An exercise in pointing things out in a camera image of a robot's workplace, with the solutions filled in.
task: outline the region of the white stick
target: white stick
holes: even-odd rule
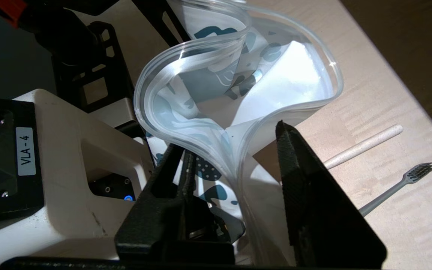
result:
[[[383,130],[382,132],[377,133],[376,135],[373,135],[366,140],[344,150],[343,152],[335,155],[334,157],[326,160],[324,162],[324,165],[326,169],[334,168],[340,164],[343,164],[346,161],[349,161],[350,159],[368,151],[369,149],[380,145],[387,140],[391,139],[392,137],[395,137],[396,135],[399,135],[401,132],[403,132],[403,127],[401,125],[393,125],[390,128]]]

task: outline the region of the gray toothbrush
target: gray toothbrush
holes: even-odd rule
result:
[[[383,194],[379,195],[376,199],[372,200],[367,205],[361,207],[360,213],[363,217],[365,217],[367,214],[369,214],[371,211],[373,211],[376,207],[378,207],[380,204],[382,204],[384,201],[386,201],[389,197],[391,197],[394,193],[396,193],[398,190],[403,188],[403,186],[406,186],[409,183],[416,183],[420,179],[422,179],[424,176],[426,176],[428,173],[432,171],[432,163],[422,163],[419,165],[416,165],[409,171],[407,171],[403,175],[403,179],[399,181],[399,183],[392,186],[389,190],[386,190]]]

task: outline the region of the table surface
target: table surface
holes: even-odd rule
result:
[[[432,162],[432,121],[338,0],[248,0],[307,25],[329,47],[342,70],[343,94],[297,126],[322,161],[391,125],[401,135],[330,172],[356,207],[397,183],[416,164]],[[133,82],[145,64],[168,48],[130,0],[87,24],[113,24]],[[276,179],[272,143],[255,158]],[[404,187],[366,216],[388,250],[385,269],[432,269],[432,172]]]

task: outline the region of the label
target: label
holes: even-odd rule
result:
[[[36,174],[36,164],[32,128],[16,128],[16,151],[18,176],[34,176]]]

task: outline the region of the toothbrush handle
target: toothbrush handle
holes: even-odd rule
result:
[[[361,207],[360,209],[361,215],[365,217],[367,214],[373,211],[376,207],[378,207],[380,204],[386,201],[387,198],[391,197],[394,193],[396,193],[398,190],[403,188],[403,186],[405,185],[406,185],[405,181],[401,180],[399,183],[392,186],[389,190],[386,190],[383,194],[379,195],[377,198],[369,202],[367,205]]]

